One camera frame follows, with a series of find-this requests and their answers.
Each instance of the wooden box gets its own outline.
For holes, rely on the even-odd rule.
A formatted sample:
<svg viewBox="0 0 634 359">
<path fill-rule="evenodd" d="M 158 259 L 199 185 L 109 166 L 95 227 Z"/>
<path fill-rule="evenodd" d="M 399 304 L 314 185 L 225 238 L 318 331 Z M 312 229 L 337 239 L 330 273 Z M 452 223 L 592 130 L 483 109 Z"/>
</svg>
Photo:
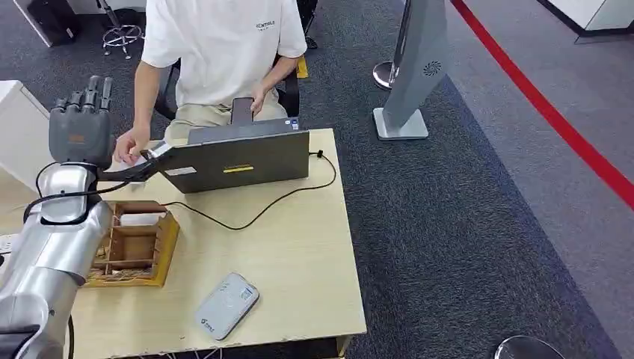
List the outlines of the wooden box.
<svg viewBox="0 0 634 359">
<path fill-rule="evenodd" d="M 176 247 L 179 225 L 152 201 L 108 202 L 111 227 L 96 253 L 86 287 L 163 286 Z M 154 225 L 121 226 L 126 214 L 165 213 Z"/>
</svg>

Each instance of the laptop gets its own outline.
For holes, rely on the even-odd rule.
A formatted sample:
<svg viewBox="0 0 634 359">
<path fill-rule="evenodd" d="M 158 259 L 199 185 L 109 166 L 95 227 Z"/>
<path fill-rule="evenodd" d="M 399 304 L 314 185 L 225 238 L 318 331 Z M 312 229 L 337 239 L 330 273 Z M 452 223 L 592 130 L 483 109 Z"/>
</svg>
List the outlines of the laptop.
<svg viewBox="0 0 634 359">
<path fill-rule="evenodd" d="M 296 118 L 190 131 L 158 169 L 182 193 L 308 177 L 310 134 Z"/>
</svg>

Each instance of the person's hand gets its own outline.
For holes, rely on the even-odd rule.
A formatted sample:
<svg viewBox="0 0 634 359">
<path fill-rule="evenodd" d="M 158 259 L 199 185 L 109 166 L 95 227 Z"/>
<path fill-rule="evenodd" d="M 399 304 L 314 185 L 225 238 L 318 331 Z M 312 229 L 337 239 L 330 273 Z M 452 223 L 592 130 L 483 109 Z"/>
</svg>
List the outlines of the person's hand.
<svg viewBox="0 0 634 359">
<path fill-rule="evenodd" d="M 251 111 L 253 112 L 253 117 L 257 116 L 257 114 L 262 110 L 262 106 L 264 105 L 264 98 L 266 97 L 266 89 L 262 84 L 257 84 L 253 86 L 253 90 L 251 91 L 251 95 L 253 96 L 253 104 L 251 105 Z"/>
<path fill-rule="evenodd" d="M 135 124 L 128 132 L 117 139 L 114 148 L 114 160 L 133 166 L 139 159 L 141 150 L 150 142 L 150 125 Z"/>
</svg>

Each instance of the smartphone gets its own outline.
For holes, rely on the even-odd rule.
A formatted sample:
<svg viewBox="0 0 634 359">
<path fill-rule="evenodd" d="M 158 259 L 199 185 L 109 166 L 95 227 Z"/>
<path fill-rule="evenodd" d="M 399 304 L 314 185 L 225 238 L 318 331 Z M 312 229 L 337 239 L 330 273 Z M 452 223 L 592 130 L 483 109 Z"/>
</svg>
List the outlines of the smartphone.
<svg viewBox="0 0 634 359">
<path fill-rule="evenodd" d="M 246 125 L 253 122 L 253 112 L 251 111 L 252 104 L 253 97 L 238 97 L 233 99 L 231 124 Z"/>
<path fill-rule="evenodd" d="M 215 340 L 222 340 L 259 298 L 259 292 L 240 274 L 225 277 L 205 298 L 195 314 L 196 323 Z"/>
</svg>

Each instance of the person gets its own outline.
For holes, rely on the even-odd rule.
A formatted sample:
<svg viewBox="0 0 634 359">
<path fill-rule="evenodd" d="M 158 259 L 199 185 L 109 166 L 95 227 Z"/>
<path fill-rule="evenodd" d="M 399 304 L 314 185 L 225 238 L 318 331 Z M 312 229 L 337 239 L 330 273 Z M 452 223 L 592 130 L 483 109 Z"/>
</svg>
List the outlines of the person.
<svg viewBox="0 0 634 359">
<path fill-rule="evenodd" d="M 117 139 L 115 161 L 138 160 L 150 140 L 161 69 L 179 59 L 178 111 L 165 131 L 168 143 L 196 127 L 227 125 L 237 97 L 253 97 L 254 120 L 286 117 L 274 86 L 307 49 L 296 0 L 147 0 L 146 16 L 134 121 Z"/>
</svg>

